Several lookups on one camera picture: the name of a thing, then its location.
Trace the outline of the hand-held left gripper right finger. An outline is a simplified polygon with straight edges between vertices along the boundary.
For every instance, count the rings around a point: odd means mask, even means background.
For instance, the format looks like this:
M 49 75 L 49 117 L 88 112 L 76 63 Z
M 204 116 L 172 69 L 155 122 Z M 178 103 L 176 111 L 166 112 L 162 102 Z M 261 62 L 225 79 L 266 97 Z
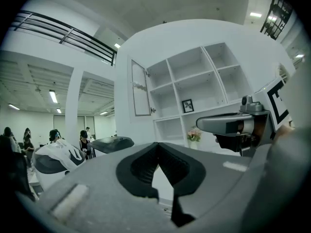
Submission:
M 184 213 L 180 197 L 194 194 L 206 176 L 203 164 L 166 143 L 157 146 L 158 164 L 173 187 L 173 208 L 171 221 L 182 227 L 195 217 Z

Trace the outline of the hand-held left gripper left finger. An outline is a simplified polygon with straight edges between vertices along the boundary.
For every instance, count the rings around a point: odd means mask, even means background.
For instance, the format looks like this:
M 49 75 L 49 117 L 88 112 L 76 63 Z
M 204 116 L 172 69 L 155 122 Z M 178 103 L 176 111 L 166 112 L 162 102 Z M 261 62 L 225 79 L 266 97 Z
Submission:
M 152 187 L 158 166 L 157 146 L 158 143 L 140 145 L 138 152 L 123 158 L 117 165 L 119 183 L 133 196 L 159 199 L 158 190 Z

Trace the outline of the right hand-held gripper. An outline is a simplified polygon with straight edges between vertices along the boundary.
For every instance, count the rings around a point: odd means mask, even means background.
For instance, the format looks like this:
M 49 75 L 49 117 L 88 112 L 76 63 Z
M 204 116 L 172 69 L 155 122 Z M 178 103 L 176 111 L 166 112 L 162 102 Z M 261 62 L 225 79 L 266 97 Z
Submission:
M 238 112 L 200 117 L 196 126 L 214 134 L 222 149 L 252 157 L 256 149 L 271 144 L 278 129 L 289 119 L 289 112 L 280 97 L 285 85 L 281 77 L 252 95 L 242 98 Z

